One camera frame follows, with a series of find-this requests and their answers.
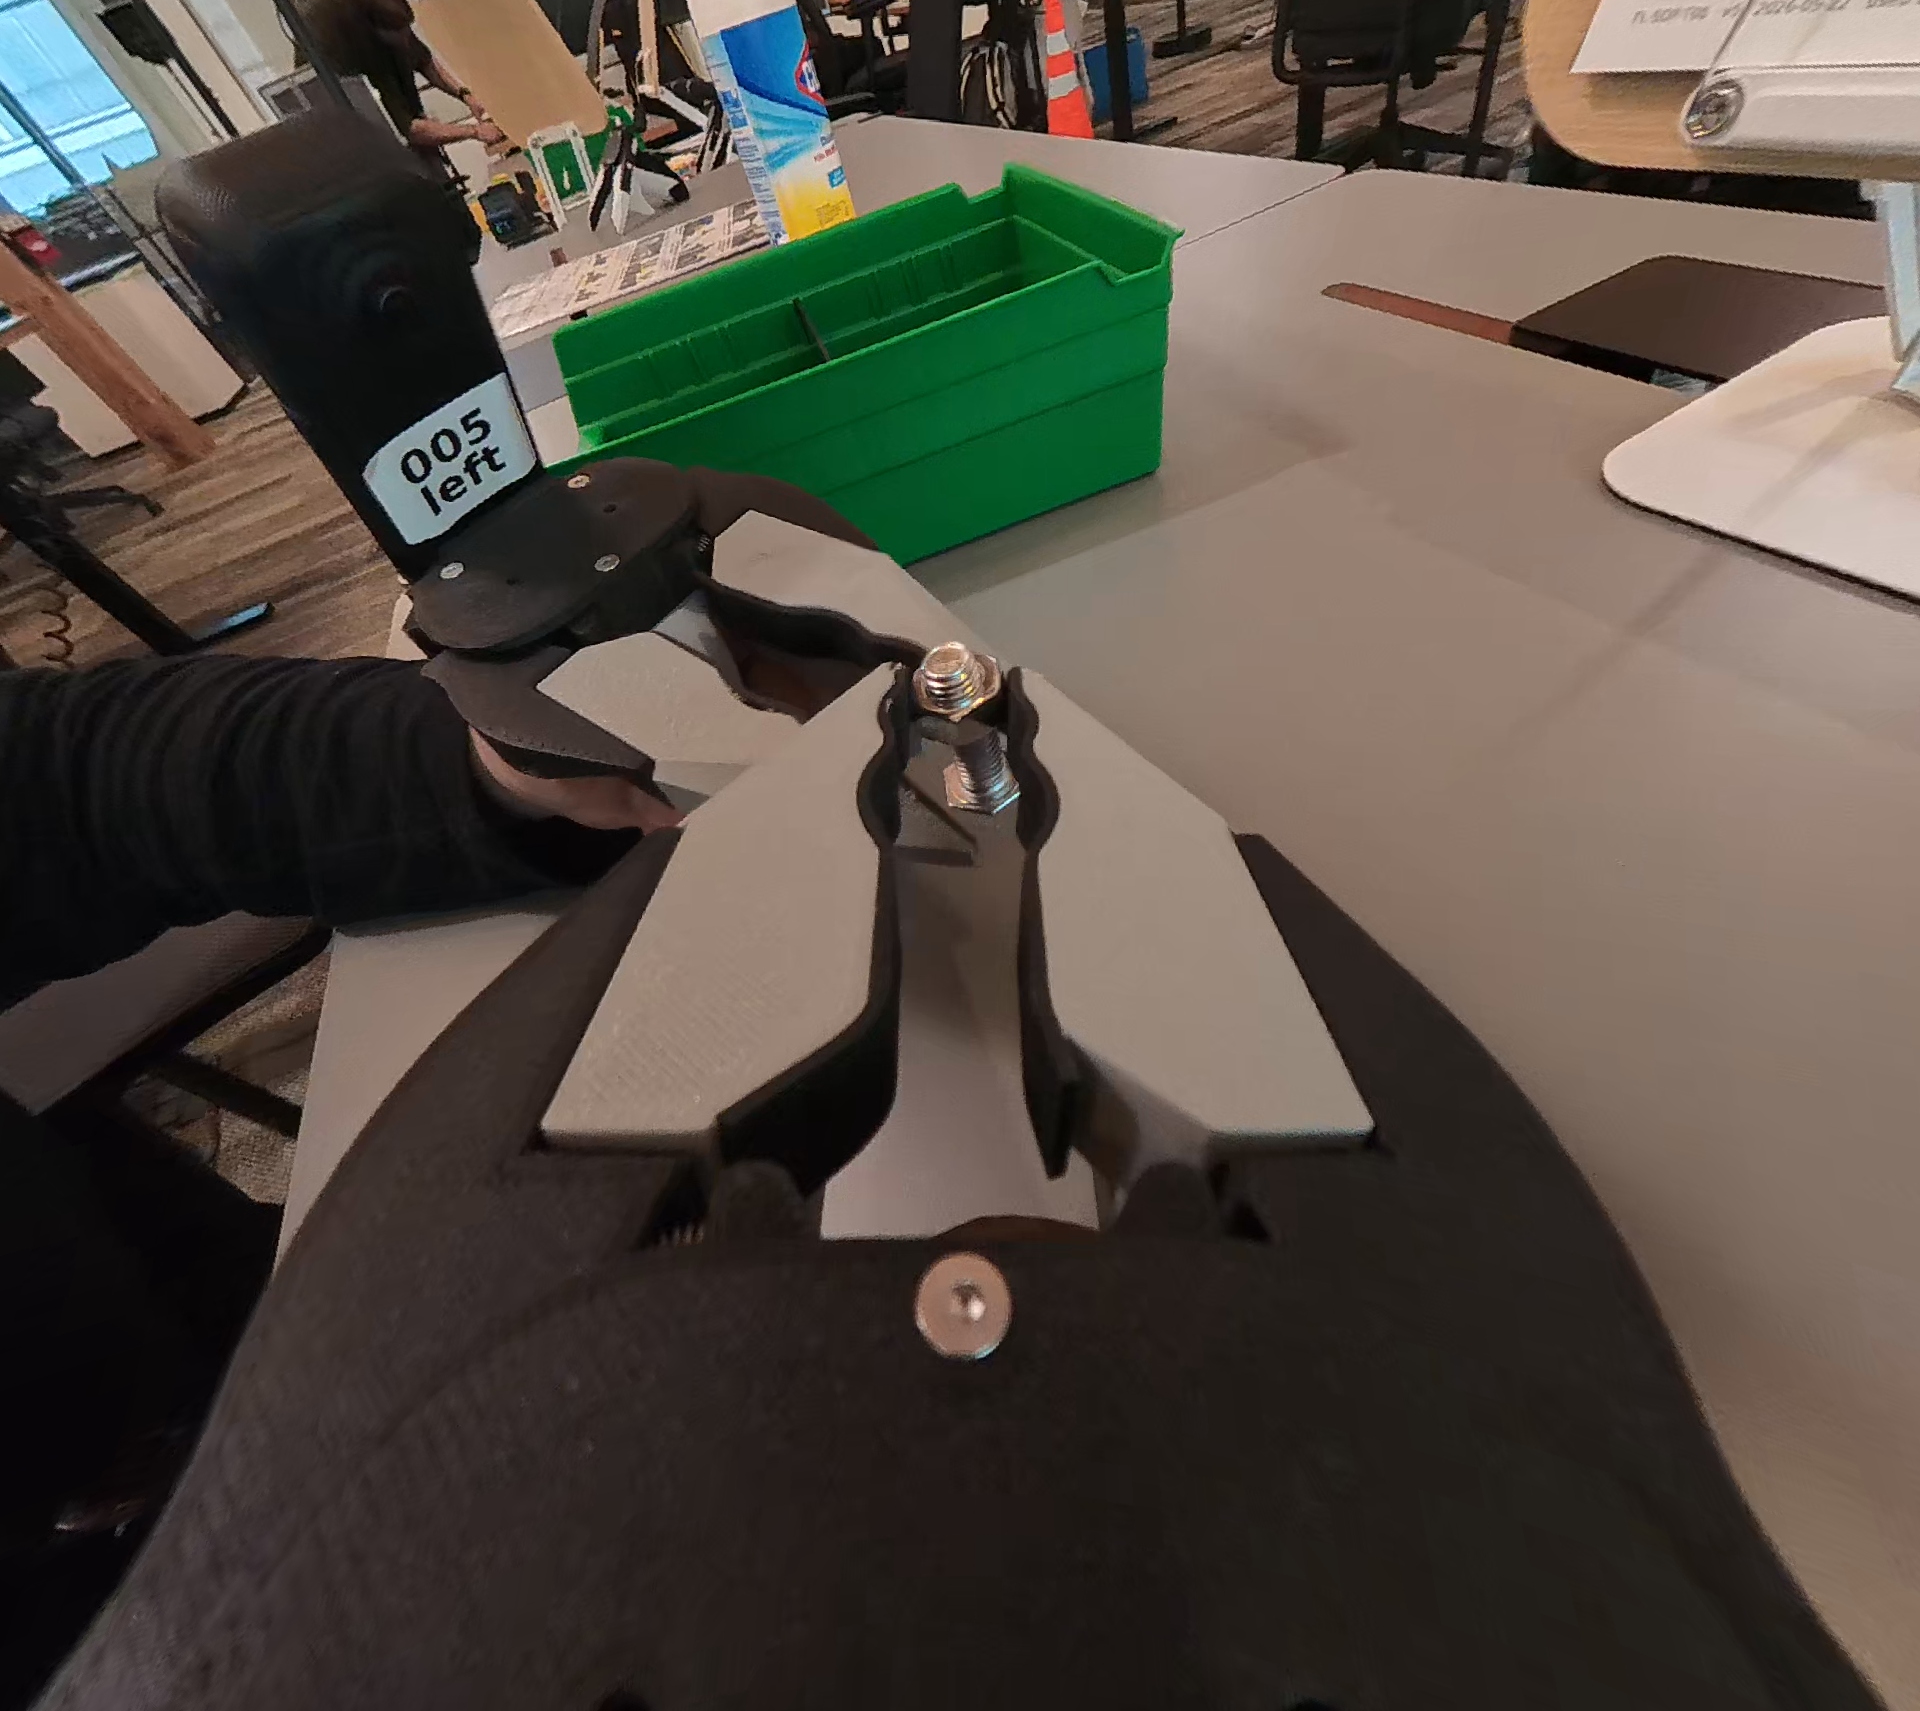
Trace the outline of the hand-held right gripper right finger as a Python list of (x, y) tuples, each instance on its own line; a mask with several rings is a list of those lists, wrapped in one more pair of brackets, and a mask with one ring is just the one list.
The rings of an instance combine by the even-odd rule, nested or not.
[(1374, 1115), (1231, 825), (1044, 674), (1003, 693), (1022, 785), (1016, 1000), (1048, 1176), (1352, 1147)]

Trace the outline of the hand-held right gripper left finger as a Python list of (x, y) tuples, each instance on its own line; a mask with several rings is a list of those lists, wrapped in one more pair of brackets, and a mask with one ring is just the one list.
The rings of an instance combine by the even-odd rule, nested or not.
[(549, 1098), (559, 1148), (820, 1192), (895, 1100), (907, 697), (878, 665), (693, 812)]

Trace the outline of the green plastic bin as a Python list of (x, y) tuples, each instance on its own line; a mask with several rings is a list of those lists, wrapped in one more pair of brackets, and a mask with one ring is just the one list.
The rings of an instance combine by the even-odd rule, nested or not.
[(1012, 163), (744, 254), (555, 335), (578, 457), (775, 478), (903, 564), (983, 542), (1157, 473), (1179, 242)]

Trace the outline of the silver hex bolt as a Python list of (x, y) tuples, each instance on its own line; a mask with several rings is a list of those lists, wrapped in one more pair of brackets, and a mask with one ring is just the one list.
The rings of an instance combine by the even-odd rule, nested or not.
[(1018, 776), (1003, 741), (1003, 679), (996, 705), (965, 718), (924, 716), (916, 705), (911, 673), (914, 731), (919, 741), (948, 753), (942, 799), (948, 812), (999, 815), (1022, 798)]

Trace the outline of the person's left forearm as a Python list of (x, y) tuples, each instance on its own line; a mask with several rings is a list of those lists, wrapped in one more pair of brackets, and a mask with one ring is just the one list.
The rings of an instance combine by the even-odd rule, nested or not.
[(2, 1004), (231, 914), (379, 926), (596, 881), (639, 831), (507, 812), (383, 657), (2, 673)]

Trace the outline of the person's left hand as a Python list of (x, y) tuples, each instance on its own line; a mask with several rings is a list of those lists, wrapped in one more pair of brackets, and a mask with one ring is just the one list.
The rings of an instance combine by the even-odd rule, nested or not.
[(593, 831), (663, 831), (684, 824), (684, 812), (619, 772), (535, 776), (513, 766), (488, 738), (468, 732), (478, 783), (513, 815), (530, 820), (570, 820)]

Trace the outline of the yellow black device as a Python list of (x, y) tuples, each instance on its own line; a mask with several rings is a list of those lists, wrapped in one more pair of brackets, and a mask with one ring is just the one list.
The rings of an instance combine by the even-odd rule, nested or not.
[(468, 198), (468, 209), (482, 233), (491, 235), (491, 242), (498, 242), (503, 249), (555, 235), (555, 219), (548, 209), (542, 187), (526, 169), (510, 171), (503, 178), (495, 174), (491, 184)]

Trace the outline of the green card stand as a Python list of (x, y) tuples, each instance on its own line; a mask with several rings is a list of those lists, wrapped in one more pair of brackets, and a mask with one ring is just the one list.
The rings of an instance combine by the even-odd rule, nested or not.
[(590, 204), (596, 169), (575, 123), (548, 126), (523, 142), (549, 220), (562, 229), (572, 209)]

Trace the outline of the printed desk sheet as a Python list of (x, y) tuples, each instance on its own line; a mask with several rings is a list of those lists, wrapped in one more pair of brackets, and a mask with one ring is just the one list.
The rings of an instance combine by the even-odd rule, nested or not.
[(756, 204), (750, 198), (737, 201), (507, 286), (491, 299), (488, 324), (500, 340), (554, 331), (568, 321), (629, 303), (657, 286), (756, 254), (767, 242)]

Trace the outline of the black white hand tool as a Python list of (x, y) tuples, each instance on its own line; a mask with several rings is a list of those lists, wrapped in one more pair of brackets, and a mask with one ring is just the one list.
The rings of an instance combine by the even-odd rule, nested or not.
[(689, 188), (676, 163), (645, 147), (634, 123), (613, 123), (603, 147), (587, 227), (610, 223), (610, 233), (623, 235), (634, 213), (648, 219), (686, 201)]

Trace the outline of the tan wooden board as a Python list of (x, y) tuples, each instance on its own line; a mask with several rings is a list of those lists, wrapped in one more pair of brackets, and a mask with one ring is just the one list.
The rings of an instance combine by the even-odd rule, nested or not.
[(607, 126), (607, 105), (535, 0), (412, 0), (417, 30), (468, 83), (500, 133), (530, 146), (570, 126), (583, 140)]

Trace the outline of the disinfectant wipes canister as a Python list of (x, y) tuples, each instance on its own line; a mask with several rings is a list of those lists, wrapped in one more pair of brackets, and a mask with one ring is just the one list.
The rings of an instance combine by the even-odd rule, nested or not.
[(686, 0), (706, 79), (775, 245), (855, 219), (794, 0)]

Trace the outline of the orange traffic cone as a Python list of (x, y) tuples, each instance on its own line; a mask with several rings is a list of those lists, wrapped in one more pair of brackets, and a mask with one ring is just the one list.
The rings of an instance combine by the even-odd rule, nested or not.
[(1041, 0), (1044, 12), (1044, 117), (1055, 140), (1093, 140), (1087, 79), (1077, 46), (1086, 8), (1077, 0)]

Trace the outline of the person's dark clothing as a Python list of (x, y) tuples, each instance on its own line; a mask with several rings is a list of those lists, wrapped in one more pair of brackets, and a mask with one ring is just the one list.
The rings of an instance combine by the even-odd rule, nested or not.
[(158, 1518), (282, 1210), (120, 1103), (2, 1100), (2, 1696), (30, 1700)]

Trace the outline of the dark brown desk flap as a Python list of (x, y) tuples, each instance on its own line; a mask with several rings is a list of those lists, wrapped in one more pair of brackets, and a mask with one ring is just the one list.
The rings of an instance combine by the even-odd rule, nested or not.
[(1879, 286), (1659, 257), (1515, 321), (1509, 342), (1617, 379), (1668, 373), (1717, 388), (1852, 321), (1884, 321)]

